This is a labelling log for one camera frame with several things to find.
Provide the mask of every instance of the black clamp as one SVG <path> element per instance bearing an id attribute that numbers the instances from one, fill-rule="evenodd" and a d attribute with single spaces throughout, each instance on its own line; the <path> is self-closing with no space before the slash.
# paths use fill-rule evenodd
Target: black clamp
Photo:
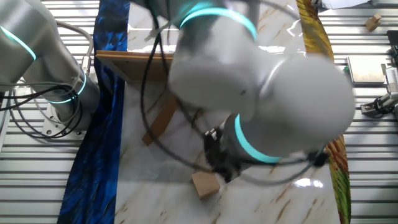
<path id="1" fill-rule="evenodd" d="M 307 156 L 307 160 L 313 162 L 312 166 L 316 168 L 323 167 L 329 159 L 329 154 L 321 152 L 318 156 L 317 155 L 318 152 L 310 152 Z"/>
<path id="2" fill-rule="evenodd" d="M 220 140 L 223 132 L 220 128 L 212 129 L 205 134 L 205 157 L 207 163 L 229 183 L 234 175 L 241 173 L 241 163 L 230 156 L 227 151 L 222 151 Z"/>

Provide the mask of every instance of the wooden frame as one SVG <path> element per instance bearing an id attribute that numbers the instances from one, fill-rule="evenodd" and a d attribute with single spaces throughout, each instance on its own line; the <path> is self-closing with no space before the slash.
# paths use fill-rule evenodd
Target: wooden frame
<path id="1" fill-rule="evenodd" d="M 166 62 L 170 65 L 173 60 L 173 55 L 165 54 L 165 56 Z M 149 53 L 98 50 L 96 58 L 118 74 L 124 81 L 132 83 L 142 82 Z M 148 71 L 147 81 L 167 83 L 167 76 L 164 73 L 160 54 L 154 55 L 152 65 Z M 171 96 L 150 126 L 157 138 L 164 133 L 177 108 L 176 97 Z M 146 132 L 142 140 L 147 146 L 153 142 L 148 132 Z"/>

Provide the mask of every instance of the white surface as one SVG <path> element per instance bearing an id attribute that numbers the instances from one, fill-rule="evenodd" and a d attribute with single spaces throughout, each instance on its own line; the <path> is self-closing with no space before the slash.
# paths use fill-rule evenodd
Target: white surface
<path id="1" fill-rule="evenodd" d="M 322 6 L 327 9 L 341 9 L 345 7 L 357 6 L 369 0 L 322 0 Z"/>
<path id="2" fill-rule="evenodd" d="M 280 4 L 297 12 L 294 0 L 284 0 Z M 129 50 L 150 49 L 148 46 L 153 42 L 143 42 L 152 27 L 148 12 L 132 5 L 129 23 Z M 176 30 L 170 32 L 170 45 L 175 45 L 177 35 Z M 265 6 L 261 8 L 258 41 L 263 49 L 275 54 L 303 54 L 305 47 L 301 35 L 298 22 L 279 11 Z M 159 85 L 148 86 L 147 108 L 162 88 Z M 154 144 L 145 147 L 141 141 L 145 130 L 139 114 L 138 89 L 139 85 L 126 86 L 115 223 L 339 223 L 328 166 L 309 171 L 297 184 L 277 187 L 257 187 L 236 179 L 227 186 L 222 185 L 218 194 L 200 201 L 190 182 L 193 170 L 169 159 Z M 149 113 L 150 121 L 160 107 L 161 103 Z M 215 126 L 227 115 L 211 112 L 205 116 L 210 125 Z M 202 119 L 198 125 L 205 130 Z M 205 164 L 201 139 L 191 130 L 181 112 L 174 114 L 160 140 L 189 161 Z M 291 176 L 304 165 L 274 170 L 250 168 L 246 172 L 259 179 L 279 180 Z"/>

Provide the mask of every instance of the small wooden block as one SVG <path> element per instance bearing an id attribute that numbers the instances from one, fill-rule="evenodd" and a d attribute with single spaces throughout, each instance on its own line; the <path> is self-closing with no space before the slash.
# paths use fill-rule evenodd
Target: small wooden block
<path id="1" fill-rule="evenodd" d="M 368 19 L 365 25 L 368 28 L 368 31 L 374 31 L 381 23 L 379 21 L 373 22 L 372 20 Z"/>
<path id="2" fill-rule="evenodd" d="M 381 19 L 380 14 L 375 14 L 374 16 L 372 16 L 372 17 L 370 18 L 370 20 L 372 20 L 372 22 L 374 22 L 374 23 L 379 22 L 380 19 Z"/>
<path id="3" fill-rule="evenodd" d="M 220 185 L 217 181 L 216 175 L 214 174 L 197 172 L 192 175 L 192 180 L 200 199 L 207 198 L 220 190 Z"/>

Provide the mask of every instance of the yellow green fabric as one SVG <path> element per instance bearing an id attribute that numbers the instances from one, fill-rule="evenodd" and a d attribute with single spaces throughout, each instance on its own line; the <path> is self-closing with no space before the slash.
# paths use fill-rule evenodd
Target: yellow green fabric
<path id="1" fill-rule="evenodd" d="M 317 12 L 311 5 L 310 0 L 296 0 L 301 20 L 310 24 L 315 28 L 315 32 L 321 38 L 324 46 L 328 49 L 328 55 L 333 60 L 333 51 L 329 38 L 317 16 Z M 317 41 L 306 31 L 304 33 L 304 44 L 308 53 L 321 53 L 322 48 Z M 349 183 L 349 170 L 347 162 L 347 153 L 344 137 L 332 141 L 326 147 L 330 154 L 329 168 L 331 181 L 335 190 L 338 214 L 341 224 L 349 224 L 351 222 L 351 187 Z"/>

